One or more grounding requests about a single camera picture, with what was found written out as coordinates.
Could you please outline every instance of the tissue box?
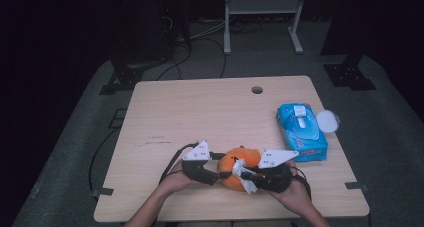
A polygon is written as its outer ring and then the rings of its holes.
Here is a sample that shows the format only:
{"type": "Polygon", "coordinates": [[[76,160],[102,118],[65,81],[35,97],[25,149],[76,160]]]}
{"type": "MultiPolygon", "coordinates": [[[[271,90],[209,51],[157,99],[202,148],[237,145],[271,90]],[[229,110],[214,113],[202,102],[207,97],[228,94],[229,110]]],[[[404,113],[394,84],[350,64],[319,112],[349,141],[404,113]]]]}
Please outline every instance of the tissue box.
{"type": "Polygon", "coordinates": [[[327,159],[327,140],[308,104],[281,105],[278,108],[277,121],[286,147],[299,152],[294,161],[327,159]]]}

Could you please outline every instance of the white metal frame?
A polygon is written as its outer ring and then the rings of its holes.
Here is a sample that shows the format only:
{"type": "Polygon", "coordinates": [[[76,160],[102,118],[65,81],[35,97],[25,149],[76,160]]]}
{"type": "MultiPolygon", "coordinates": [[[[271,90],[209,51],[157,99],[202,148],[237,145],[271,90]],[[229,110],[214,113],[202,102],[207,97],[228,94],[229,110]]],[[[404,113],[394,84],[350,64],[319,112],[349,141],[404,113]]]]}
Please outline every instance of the white metal frame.
{"type": "Polygon", "coordinates": [[[225,0],[224,53],[231,53],[230,15],[294,13],[293,26],[288,27],[296,53],[303,53],[296,30],[304,0],[225,0]]]}

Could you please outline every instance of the hole in table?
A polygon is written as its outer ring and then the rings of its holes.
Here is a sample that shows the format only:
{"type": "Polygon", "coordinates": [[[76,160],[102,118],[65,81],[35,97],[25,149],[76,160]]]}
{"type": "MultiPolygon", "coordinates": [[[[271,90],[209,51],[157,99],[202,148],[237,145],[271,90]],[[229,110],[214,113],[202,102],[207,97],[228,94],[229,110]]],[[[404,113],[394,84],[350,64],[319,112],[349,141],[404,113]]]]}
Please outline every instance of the hole in table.
{"type": "Polygon", "coordinates": [[[252,87],[252,92],[254,94],[262,94],[262,92],[264,92],[264,90],[260,86],[253,86],[252,87]]]}

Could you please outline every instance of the table top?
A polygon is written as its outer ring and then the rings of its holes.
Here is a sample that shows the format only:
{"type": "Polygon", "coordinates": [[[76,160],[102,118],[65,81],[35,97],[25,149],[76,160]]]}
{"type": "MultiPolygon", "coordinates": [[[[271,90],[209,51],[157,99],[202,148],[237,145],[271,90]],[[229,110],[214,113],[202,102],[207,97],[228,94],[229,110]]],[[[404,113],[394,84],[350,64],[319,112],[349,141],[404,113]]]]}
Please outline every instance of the table top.
{"type": "MultiPolygon", "coordinates": [[[[308,103],[315,113],[324,109],[307,76],[138,83],[103,185],[114,191],[111,196],[100,195],[94,218],[99,222],[131,218],[155,189],[175,152],[186,144],[207,140],[215,153],[240,145],[261,153],[285,149],[275,116],[281,104],[292,102],[308,103]],[[257,89],[262,93],[255,94],[257,89]]],[[[311,185],[314,205],[325,217],[366,216],[369,207],[361,190],[345,186],[356,178],[336,134],[326,138],[327,160],[297,164],[311,185]]],[[[216,165],[209,161],[205,167],[216,172],[216,165]]],[[[263,190],[248,195],[218,181],[175,193],[166,200],[158,220],[296,217],[263,190]]]]}

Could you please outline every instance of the white tissue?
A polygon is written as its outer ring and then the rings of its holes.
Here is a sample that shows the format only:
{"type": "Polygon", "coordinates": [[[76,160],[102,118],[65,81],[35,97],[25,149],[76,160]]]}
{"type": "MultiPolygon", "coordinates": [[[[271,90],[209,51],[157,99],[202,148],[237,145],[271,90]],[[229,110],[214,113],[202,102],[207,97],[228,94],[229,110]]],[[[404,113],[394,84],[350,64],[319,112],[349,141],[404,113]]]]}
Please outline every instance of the white tissue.
{"type": "Polygon", "coordinates": [[[237,176],[240,179],[241,184],[243,185],[244,189],[246,190],[248,194],[251,194],[252,192],[255,193],[258,190],[258,188],[256,188],[256,185],[251,180],[242,179],[241,173],[243,172],[249,172],[252,174],[256,174],[256,173],[244,168],[244,166],[246,166],[246,162],[243,159],[236,160],[236,163],[234,163],[234,166],[233,166],[233,171],[232,171],[233,175],[237,176]]]}

